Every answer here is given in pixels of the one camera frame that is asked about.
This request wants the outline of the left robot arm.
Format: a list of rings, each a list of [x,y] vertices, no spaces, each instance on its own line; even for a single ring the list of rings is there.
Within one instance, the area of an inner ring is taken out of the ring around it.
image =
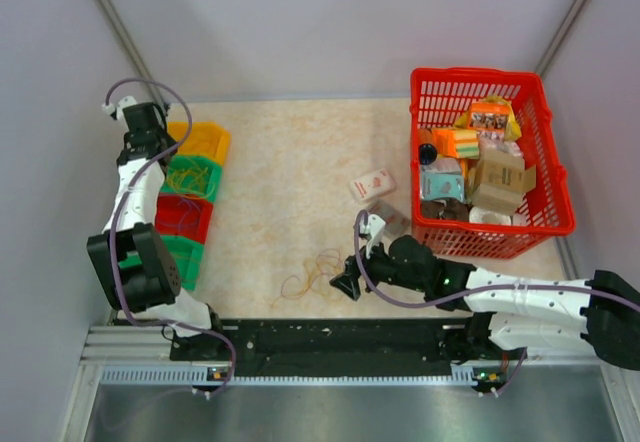
[[[227,344],[220,319],[183,288],[178,264],[155,226],[161,188],[177,151],[166,112],[132,96],[103,108],[126,128],[112,213],[86,245],[106,299],[132,324],[147,312],[171,329],[175,359],[216,358]]]

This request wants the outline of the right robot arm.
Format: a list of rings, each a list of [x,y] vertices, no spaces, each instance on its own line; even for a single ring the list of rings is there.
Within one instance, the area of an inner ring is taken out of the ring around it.
[[[397,307],[466,311],[466,343],[481,358],[499,349],[556,349],[638,370],[639,292],[617,273],[597,270],[574,280],[506,275],[439,258],[410,235],[384,245],[385,228],[377,215],[357,215],[354,253],[331,279],[332,287],[352,300],[367,291]],[[383,284],[424,299],[403,304],[384,293]]]

